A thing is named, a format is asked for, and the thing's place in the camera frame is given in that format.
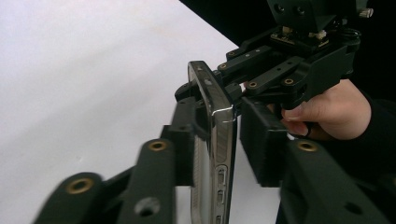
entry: mobile phone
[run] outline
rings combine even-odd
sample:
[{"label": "mobile phone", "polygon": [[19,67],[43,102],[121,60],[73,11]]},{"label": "mobile phone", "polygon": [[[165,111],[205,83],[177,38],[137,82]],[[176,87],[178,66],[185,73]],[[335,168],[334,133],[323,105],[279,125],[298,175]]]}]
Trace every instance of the mobile phone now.
[{"label": "mobile phone", "polygon": [[189,62],[189,83],[197,85],[205,104],[206,140],[195,139],[194,186],[191,188],[193,224],[228,224],[233,190],[236,110],[205,62]]}]

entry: dark sleeve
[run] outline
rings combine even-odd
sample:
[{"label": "dark sleeve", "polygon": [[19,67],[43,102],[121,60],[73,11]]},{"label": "dark sleeve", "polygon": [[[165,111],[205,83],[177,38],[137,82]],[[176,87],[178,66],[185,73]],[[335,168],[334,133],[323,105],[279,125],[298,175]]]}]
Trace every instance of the dark sleeve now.
[{"label": "dark sleeve", "polygon": [[350,175],[374,183],[381,175],[396,173],[396,103],[372,100],[367,130],[347,141],[319,142]]}]

